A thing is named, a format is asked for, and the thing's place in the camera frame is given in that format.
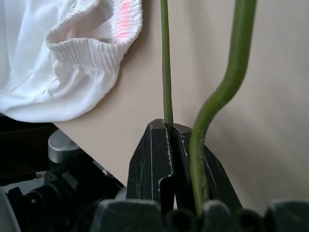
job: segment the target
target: white fabric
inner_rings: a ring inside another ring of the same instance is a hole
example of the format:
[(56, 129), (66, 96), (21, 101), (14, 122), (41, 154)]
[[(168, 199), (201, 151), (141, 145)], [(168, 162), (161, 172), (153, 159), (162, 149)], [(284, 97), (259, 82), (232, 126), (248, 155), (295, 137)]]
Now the white fabric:
[(142, 26), (141, 0), (0, 1), (0, 112), (20, 121), (91, 110), (115, 84)]

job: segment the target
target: plant stem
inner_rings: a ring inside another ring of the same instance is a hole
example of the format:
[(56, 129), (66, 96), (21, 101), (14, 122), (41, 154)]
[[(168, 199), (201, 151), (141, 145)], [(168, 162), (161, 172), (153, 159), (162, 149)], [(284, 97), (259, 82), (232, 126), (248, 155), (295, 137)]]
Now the plant stem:
[(209, 200), (205, 175), (204, 141), (209, 124), (219, 110), (237, 93), (247, 71), (256, 0), (236, 0), (229, 60), (223, 81), (205, 101), (194, 124), (190, 140), (190, 172), (197, 216)]
[(161, 0), (161, 23), (162, 23), (162, 77), (163, 77), (164, 122), (169, 134), (171, 134), (173, 129), (173, 107), (172, 107), (170, 60), (169, 60), (168, 0)]

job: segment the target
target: beige wall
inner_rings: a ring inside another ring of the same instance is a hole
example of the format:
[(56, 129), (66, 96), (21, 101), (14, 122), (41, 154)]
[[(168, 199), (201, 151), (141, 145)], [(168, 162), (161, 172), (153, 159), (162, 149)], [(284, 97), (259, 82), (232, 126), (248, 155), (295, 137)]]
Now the beige wall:
[[(148, 122), (163, 116), (158, 0), (144, 0), (144, 28), (119, 82), (90, 113), (58, 123), (124, 183)], [(175, 122), (192, 126), (227, 65), (234, 1), (169, 0)], [(309, 1), (259, 0), (247, 76), (214, 119), (206, 145), (245, 207), (309, 196)]]

